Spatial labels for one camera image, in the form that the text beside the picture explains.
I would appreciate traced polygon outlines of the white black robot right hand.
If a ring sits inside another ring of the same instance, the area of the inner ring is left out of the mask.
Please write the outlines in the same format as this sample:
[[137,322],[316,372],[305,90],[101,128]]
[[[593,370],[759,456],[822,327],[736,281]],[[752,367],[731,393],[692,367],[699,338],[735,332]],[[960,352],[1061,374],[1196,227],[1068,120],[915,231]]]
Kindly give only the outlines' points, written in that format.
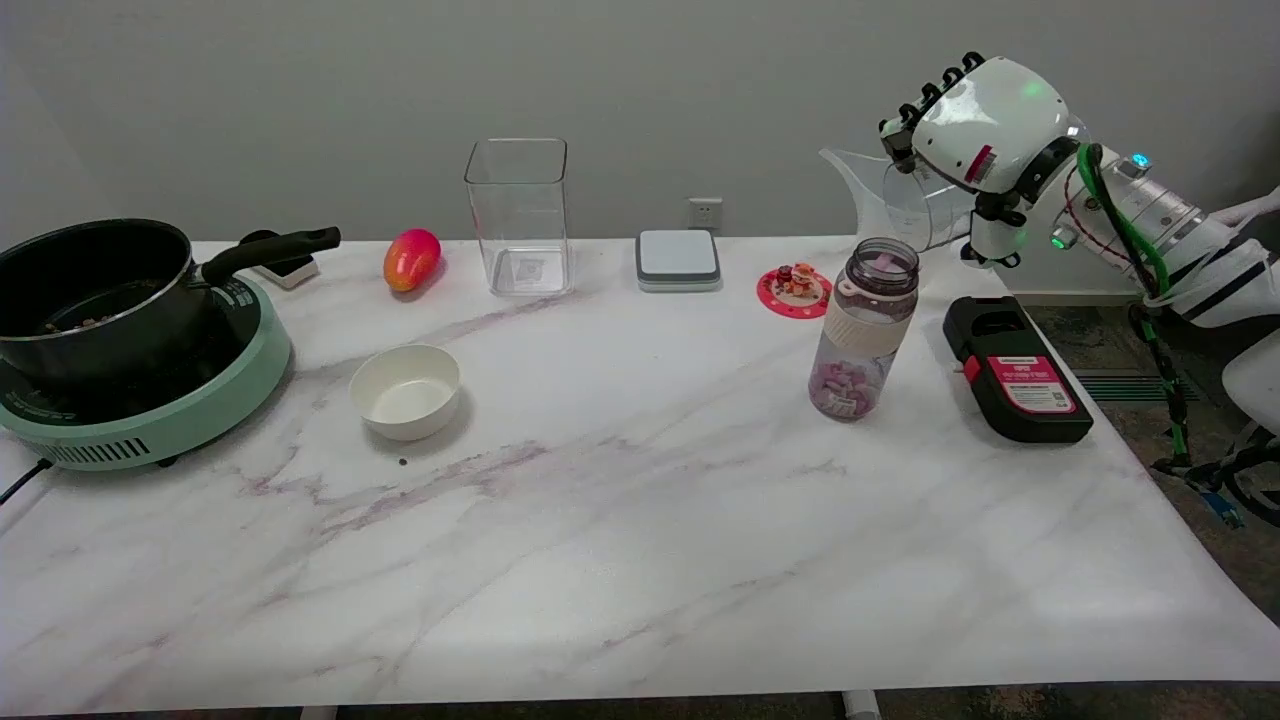
[[1078,138],[1061,95],[1005,56],[968,53],[960,67],[927,83],[878,124],[879,141],[902,174],[924,170],[970,200],[965,263],[1015,268],[1037,227],[1037,205],[1065,177]]

